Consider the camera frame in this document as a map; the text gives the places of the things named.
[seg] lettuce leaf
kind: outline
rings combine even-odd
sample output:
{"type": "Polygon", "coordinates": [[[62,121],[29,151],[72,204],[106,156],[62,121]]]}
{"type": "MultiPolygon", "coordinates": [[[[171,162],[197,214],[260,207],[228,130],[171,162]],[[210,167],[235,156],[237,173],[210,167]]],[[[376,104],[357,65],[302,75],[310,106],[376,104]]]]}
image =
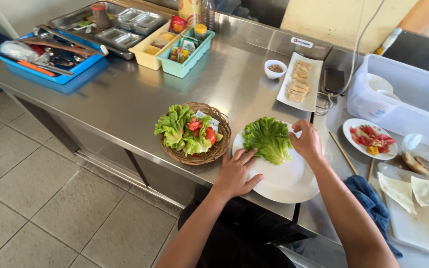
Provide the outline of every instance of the lettuce leaf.
{"type": "Polygon", "coordinates": [[[163,133],[165,139],[163,141],[165,147],[177,148],[182,141],[183,128],[188,118],[194,112],[188,105],[173,105],[169,108],[168,115],[160,116],[158,124],[155,124],[155,135],[163,133]]]}
{"type": "Polygon", "coordinates": [[[201,120],[202,127],[200,129],[199,137],[194,136],[194,131],[188,130],[185,133],[183,141],[185,146],[183,147],[183,152],[185,156],[199,153],[206,153],[209,148],[211,148],[211,141],[205,139],[206,137],[206,127],[211,124],[208,121],[211,120],[211,116],[207,115],[205,117],[199,118],[201,120]]]}
{"type": "Polygon", "coordinates": [[[292,149],[287,136],[287,124],[273,117],[263,117],[248,124],[243,133],[243,147],[248,151],[257,148],[256,157],[263,156],[267,161],[280,165],[292,160],[288,149],[292,149]]]}

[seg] brand label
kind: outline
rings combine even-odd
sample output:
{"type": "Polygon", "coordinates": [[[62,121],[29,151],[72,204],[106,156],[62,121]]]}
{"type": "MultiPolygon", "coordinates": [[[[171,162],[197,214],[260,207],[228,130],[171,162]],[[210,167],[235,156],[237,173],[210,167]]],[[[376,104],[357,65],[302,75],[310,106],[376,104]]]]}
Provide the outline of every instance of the brand label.
{"type": "Polygon", "coordinates": [[[297,44],[297,45],[307,47],[307,48],[311,48],[314,45],[314,43],[312,43],[312,42],[302,40],[302,39],[299,39],[297,37],[291,38],[291,42],[293,42],[294,44],[297,44]]]}

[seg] small jar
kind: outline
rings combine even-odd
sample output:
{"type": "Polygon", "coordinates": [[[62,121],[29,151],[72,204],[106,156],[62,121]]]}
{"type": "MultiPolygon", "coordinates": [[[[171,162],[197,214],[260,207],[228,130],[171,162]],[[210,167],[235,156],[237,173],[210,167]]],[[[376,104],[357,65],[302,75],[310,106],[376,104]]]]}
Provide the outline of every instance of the small jar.
{"type": "Polygon", "coordinates": [[[206,30],[207,27],[203,24],[197,24],[194,26],[194,37],[199,41],[204,41],[206,39],[206,30]]]}
{"type": "Polygon", "coordinates": [[[112,21],[107,14],[107,9],[103,3],[95,3],[91,5],[92,13],[95,19],[95,25],[100,30],[106,30],[112,27],[112,21]]]}

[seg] wicker basket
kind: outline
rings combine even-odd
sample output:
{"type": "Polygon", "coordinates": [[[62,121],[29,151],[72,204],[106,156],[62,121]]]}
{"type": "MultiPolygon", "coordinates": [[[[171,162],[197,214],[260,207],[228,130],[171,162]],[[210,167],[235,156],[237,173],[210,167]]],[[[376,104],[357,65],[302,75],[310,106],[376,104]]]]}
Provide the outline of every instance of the wicker basket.
{"type": "Polygon", "coordinates": [[[205,103],[189,102],[183,104],[183,106],[189,105],[193,112],[198,110],[205,114],[210,115],[212,118],[219,121],[218,133],[223,135],[221,141],[215,143],[206,153],[197,154],[199,157],[185,156],[183,150],[177,151],[173,148],[167,148],[163,145],[163,139],[165,138],[163,133],[160,134],[160,141],[162,142],[162,148],[165,152],[170,155],[173,159],[183,164],[188,165],[202,165],[215,161],[218,157],[224,154],[229,147],[231,138],[231,128],[229,123],[226,122],[227,116],[222,114],[217,108],[211,107],[205,103]]]}

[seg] hand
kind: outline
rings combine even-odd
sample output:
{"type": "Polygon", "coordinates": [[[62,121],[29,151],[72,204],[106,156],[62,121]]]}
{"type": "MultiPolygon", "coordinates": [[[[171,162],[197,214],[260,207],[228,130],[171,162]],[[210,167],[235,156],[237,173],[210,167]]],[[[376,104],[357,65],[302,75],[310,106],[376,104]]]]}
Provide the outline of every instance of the hand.
{"type": "Polygon", "coordinates": [[[302,131],[301,137],[297,138],[294,133],[289,132],[292,146],[307,162],[322,157],[322,143],[319,132],[306,119],[297,121],[292,125],[294,132],[302,131]]]}
{"type": "Polygon", "coordinates": [[[246,149],[239,149],[231,160],[228,159],[228,152],[226,152],[223,155],[223,167],[216,177],[210,193],[225,198],[227,202],[231,198],[251,191],[264,178],[264,175],[257,174],[248,182],[246,181],[249,171],[256,161],[256,157],[254,157],[256,152],[256,148],[247,153],[246,149]]]}

